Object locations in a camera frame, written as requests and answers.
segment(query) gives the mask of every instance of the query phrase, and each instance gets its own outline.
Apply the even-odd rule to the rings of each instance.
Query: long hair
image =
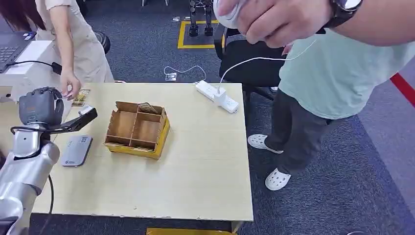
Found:
[[[35,0],[0,0],[0,14],[17,30],[31,31],[29,19],[38,28],[46,30]]]

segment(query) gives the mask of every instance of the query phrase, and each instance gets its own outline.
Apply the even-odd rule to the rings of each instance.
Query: white cable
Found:
[[[179,71],[179,70],[176,70],[176,69],[174,69],[174,68],[172,68],[172,67],[170,67],[170,66],[166,66],[166,68],[169,68],[169,69],[172,69],[172,70],[174,70],[174,71],[176,71],[176,72],[178,72],[178,73],[185,73],[185,72],[189,72],[190,70],[192,70],[192,69],[194,69],[194,68],[200,68],[202,71],[203,71],[203,74],[205,74],[205,78],[203,79],[203,81],[205,81],[206,79],[207,79],[207,76],[206,76],[206,72],[203,70],[203,68],[202,67],[200,67],[200,66],[198,66],[198,65],[195,65],[195,66],[193,66],[193,67],[191,67],[191,68],[189,68],[188,70],[186,70],[186,71]]]
[[[241,63],[238,63],[238,64],[236,64],[236,65],[234,65],[234,66],[232,66],[232,67],[230,67],[228,70],[226,70],[226,72],[223,74],[223,76],[222,76],[222,78],[221,78],[221,81],[219,82],[219,86],[218,86],[218,94],[220,93],[220,91],[219,91],[219,89],[220,89],[220,86],[221,86],[221,84],[222,84],[222,81],[223,81],[223,78],[225,77],[225,75],[230,71],[230,70],[232,70],[233,68],[235,68],[236,66],[239,66],[239,65],[242,65],[242,64],[244,64],[244,63],[246,63],[246,62],[249,62],[249,61],[252,61],[252,60],[282,60],[282,61],[289,61],[289,60],[295,60],[295,59],[297,59],[298,57],[300,57],[302,54],[304,54],[304,52],[306,52],[314,43],[316,42],[316,40],[314,40],[303,52],[301,52],[299,55],[297,55],[296,57],[294,57],[294,58],[291,58],[291,59],[279,59],[279,58],[266,58],[266,57],[256,57],[256,58],[252,58],[252,59],[249,59],[249,60],[245,60],[245,61],[242,61]]]

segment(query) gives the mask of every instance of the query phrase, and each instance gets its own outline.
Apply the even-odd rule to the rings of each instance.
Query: white shoe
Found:
[[[287,185],[290,178],[291,175],[281,173],[278,168],[275,168],[265,180],[265,186],[271,191],[280,190]]]
[[[250,146],[254,147],[254,148],[258,148],[258,149],[266,149],[268,151],[271,151],[273,153],[276,154],[281,154],[284,151],[282,150],[273,150],[271,148],[268,148],[265,145],[265,139],[267,138],[266,135],[261,135],[261,134],[256,134],[256,135],[251,135],[248,137],[248,143]]]

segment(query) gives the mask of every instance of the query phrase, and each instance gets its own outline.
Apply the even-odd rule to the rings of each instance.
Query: floor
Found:
[[[127,82],[164,82],[163,68],[206,69],[217,82],[219,59],[213,49],[177,49],[187,1],[88,1],[87,21],[112,41],[107,55],[114,77]],[[200,80],[203,73],[180,74],[178,82]],[[255,114],[247,134],[270,131],[271,102],[252,96]],[[331,133],[310,167],[286,188],[271,192],[264,179],[275,156],[249,148],[254,222],[240,235],[345,235],[353,229],[371,235],[414,235],[415,109],[388,82],[375,90],[365,110]],[[37,234],[46,216],[32,216],[30,234]],[[230,230],[229,222],[54,215],[48,235],[143,235],[147,227]]]

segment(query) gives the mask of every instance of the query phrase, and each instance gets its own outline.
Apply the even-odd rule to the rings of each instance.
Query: red floor line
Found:
[[[415,107],[415,89],[398,73],[391,78],[391,81]]]

